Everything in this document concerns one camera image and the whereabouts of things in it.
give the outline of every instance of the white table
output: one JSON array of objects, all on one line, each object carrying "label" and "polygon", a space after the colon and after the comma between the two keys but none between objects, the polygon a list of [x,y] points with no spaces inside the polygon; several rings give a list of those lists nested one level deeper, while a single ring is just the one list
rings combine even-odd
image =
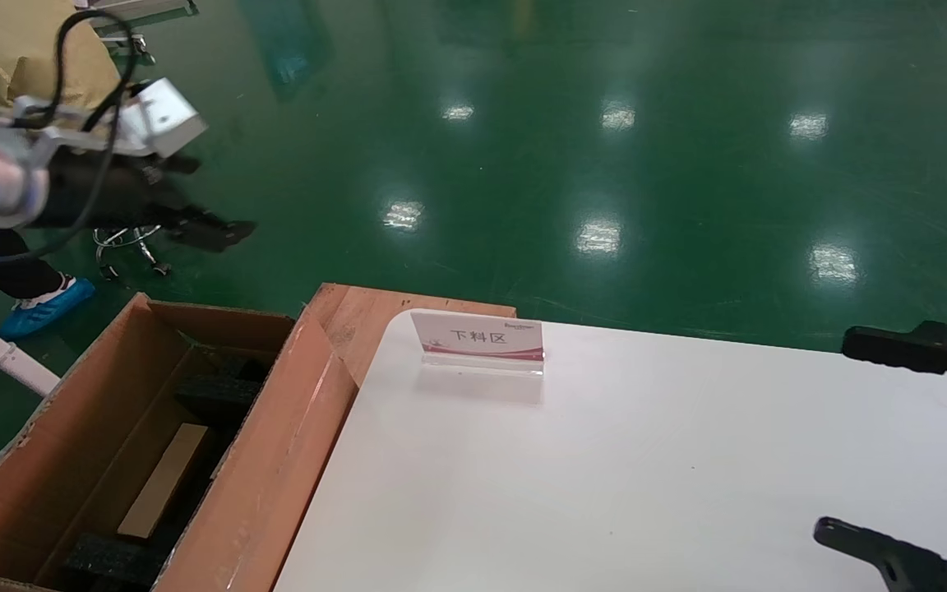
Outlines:
[{"label": "white table", "polygon": [[884,591],[824,515],[947,558],[947,376],[543,334],[543,377],[501,377],[392,320],[275,592]]}]

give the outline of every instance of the green epoxy floor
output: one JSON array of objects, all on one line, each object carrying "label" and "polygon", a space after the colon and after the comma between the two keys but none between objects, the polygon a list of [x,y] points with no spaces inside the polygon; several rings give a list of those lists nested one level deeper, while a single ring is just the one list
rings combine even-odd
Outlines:
[{"label": "green epoxy floor", "polygon": [[[947,0],[199,0],[140,27],[210,124],[157,243],[22,344],[64,372],[137,289],[297,315],[322,281],[834,349],[947,321]],[[89,243],[53,257],[95,277]],[[0,320],[11,301],[0,295]],[[0,374],[0,446],[37,397]]]}]

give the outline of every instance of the wooden board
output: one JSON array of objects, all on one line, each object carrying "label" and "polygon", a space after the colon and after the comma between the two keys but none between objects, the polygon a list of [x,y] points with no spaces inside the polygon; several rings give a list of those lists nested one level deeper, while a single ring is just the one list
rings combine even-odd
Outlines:
[{"label": "wooden board", "polygon": [[206,435],[206,426],[181,424],[116,532],[139,539],[148,539],[151,536],[170,503],[170,498],[178,490],[185,474],[195,464],[200,447],[206,441]]},{"label": "wooden board", "polygon": [[516,308],[502,304],[471,303],[341,284],[321,284],[306,312],[324,327],[335,355],[345,362],[357,386],[361,386],[386,326],[398,313],[410,308],[509,318],[518,315]]}]

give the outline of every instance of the white pipe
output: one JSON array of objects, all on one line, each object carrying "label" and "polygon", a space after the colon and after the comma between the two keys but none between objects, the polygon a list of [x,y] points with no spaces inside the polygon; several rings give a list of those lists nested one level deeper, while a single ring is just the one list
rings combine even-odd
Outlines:
[{"label": "white pipe", "polygon": [[0,340],[0,370],[43,397],[48,396],[61,380],[16,345],[3,340]]}]

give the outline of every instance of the cardboard box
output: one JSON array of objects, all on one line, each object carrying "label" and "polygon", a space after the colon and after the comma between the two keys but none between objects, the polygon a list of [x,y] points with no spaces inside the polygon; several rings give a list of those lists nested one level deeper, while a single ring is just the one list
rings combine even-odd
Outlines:
[{"label": "cardboard box", "polygon": [[80,534],[115,534],[215,351],[275,363],[155,589],[271,590],[356,383],[312,315],[138,294],[0,453],[0,592],[52,589]]}]

